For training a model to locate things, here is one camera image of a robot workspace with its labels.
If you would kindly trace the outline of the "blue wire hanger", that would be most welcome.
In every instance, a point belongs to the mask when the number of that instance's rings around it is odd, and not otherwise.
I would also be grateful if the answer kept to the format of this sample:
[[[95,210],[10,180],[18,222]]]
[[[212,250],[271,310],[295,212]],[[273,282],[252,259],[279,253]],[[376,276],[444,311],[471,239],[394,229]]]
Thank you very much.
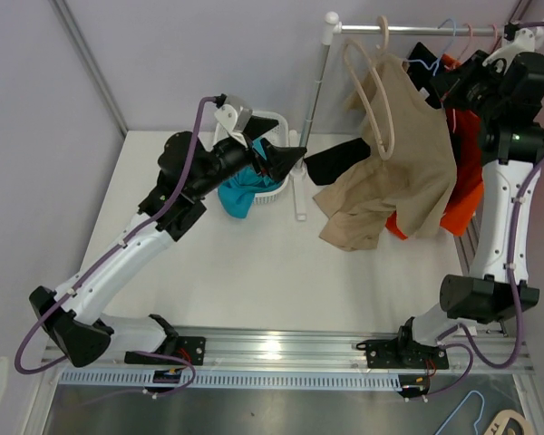
[[[438,53],[432,52],[424,43],[418,42],[410,51],[408,57],[404,60],[404,63],[409,68],[419,68],[430,73],[431,75],[437,74],[440,66],[442,65],[442,56],[451,48],[457,34],[457,24],[452,18],[446,18],[441,24],[438,25],[438,29],[442,29],[447,24],[450,24],[452,28],[452,36],[450,40]]]

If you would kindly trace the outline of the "black t shirt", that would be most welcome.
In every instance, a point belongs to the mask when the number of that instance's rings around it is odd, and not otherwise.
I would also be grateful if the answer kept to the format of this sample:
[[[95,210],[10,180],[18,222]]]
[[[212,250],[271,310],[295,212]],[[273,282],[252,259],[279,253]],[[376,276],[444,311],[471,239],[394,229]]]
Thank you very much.
[[[418,42],[408,56],[406,73],[415,89],[434,109],[442,106],[434,95],[430,84],[433,65],[437,57],[422,42]],[[308,175],[317,186],[327,186],[334,183],[344,172],[354,164],[369,158],[370,147],[361,138],[352,139],[328,150],[317,152],[304,159]]]

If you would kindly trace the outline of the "teal t shirt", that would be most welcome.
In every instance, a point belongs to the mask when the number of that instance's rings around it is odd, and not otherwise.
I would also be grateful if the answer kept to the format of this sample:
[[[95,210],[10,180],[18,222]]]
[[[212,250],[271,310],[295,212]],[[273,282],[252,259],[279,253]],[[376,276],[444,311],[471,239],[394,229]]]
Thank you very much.
[[[218,187],[218,197],[223,209],[233,218],[246,218],[257,193],[277,189],[280,182],[258,175],[247,166]]]

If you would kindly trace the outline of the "beige t shirt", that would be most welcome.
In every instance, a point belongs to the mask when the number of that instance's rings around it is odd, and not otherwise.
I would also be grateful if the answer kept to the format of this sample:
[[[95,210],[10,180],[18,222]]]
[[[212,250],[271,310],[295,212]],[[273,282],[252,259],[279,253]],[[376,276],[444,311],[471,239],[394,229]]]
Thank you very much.
[[[387,53],[375,69],[385,96],[371,76],[363,87],[376,120],[393,127],[383,134],[393,154],[381,159],[372,129],[365,127],[361,137],[370,157],[314,197],[327,217],[320,238],[345,251],[375,249],[390,216],[408,237],[435,237],[457,181],[444,112],[417,91],[400,58]]]

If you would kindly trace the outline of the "beige wooden hanger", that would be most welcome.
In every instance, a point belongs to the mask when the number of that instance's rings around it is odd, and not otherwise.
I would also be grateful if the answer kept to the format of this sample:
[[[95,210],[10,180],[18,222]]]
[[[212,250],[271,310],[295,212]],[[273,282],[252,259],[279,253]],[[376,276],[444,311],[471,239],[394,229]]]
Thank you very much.
[[[363,56],[366,66],[368,68],[368,73],[372,77],[374,85],[376,87],[377,94],[381,96],[381,99],[384,104],[384,114],[385,114],[385,120],[386,120],[386,130],[387,130],[386,134],[383,134],[379,127],[379,124],[374,114],[373,106],[371,105],[369,98],[367,96],[367,93],[364,91],[363,84],[361,80],[359,79],[359,77],[356,75],[355,68],[351,60],[349,59],[348,51],[350,48],[354,48],[357,52],[359,52]],[[369,124],[371,125],[379,156],[383,161],[387,161],[393,156],[394,145],[395,145],[395,134],[394,134],[394,127],[393,127],[393,116],[392,116],[389,100],[388,100],[383,82],[381,80],[381,77],[378,71],[376,70],[376,68],[374,67],[374,63],[370,55],[368,54],[368,52],[364,49],[364,47],[359,42],[357,42],[356,40],[352,38],[347,38],[345,40],[343,44],[342,58],[343,58],[345,67],[349,73],[349,76],[353,82],[357,95],[364,107]]]

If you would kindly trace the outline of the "orange t shirt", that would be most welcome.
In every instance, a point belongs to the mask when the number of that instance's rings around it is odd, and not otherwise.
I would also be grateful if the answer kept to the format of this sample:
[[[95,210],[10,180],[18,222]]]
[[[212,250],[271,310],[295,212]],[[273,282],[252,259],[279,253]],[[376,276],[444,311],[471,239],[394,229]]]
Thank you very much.
[[[424,101],[435,110],[442,106],[430,85],[432,64],[436,57],[427,49],[416,46],[405,70],[413,86]],[[471,111],[446,109],[446,123],[450,133],[453,157],[456,163],[457,179],[440,222],[426,236],[431,237],[439,228],[460,237],[465,233],[483,196],[481,176],[481,151],[477,137],[481,120]]]

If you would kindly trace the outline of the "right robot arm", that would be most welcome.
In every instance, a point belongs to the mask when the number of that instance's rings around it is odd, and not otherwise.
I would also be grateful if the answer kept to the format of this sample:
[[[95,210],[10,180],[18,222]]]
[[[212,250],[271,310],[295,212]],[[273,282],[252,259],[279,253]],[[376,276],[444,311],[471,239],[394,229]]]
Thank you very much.
[[[471,324],[514,319],[535,306],[529,286],[526,241],[535,184],[544,163],[544,129],[535,121],[544,97],[544,55],[476,52],[452,71],[431,79],[446,108],[471,111],[481,121],[483,214],[481,238],[466,276],[443,278],[440,301],[399,329],[394,355],[412,367],[443,353],[442,340]]]

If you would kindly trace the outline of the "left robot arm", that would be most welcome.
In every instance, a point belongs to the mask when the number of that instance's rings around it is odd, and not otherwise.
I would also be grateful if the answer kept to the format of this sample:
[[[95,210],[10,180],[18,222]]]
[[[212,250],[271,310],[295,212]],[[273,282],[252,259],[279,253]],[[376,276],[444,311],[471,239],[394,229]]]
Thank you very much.
[[[211,150],[194,131],[171,135],[161,153],[154,188],[108,251],[54,290],[39,286],[29,296],[38,326],[77,368],[106,353],[127,363],[168,363],[180,342],[174,326],[158,314],[108,316],[104,309],[155,256],[170,248],[206,212],[204,198],[243,169],[283,180],[305,154],[276,146],[266,133],[277,121],[251,116]]]

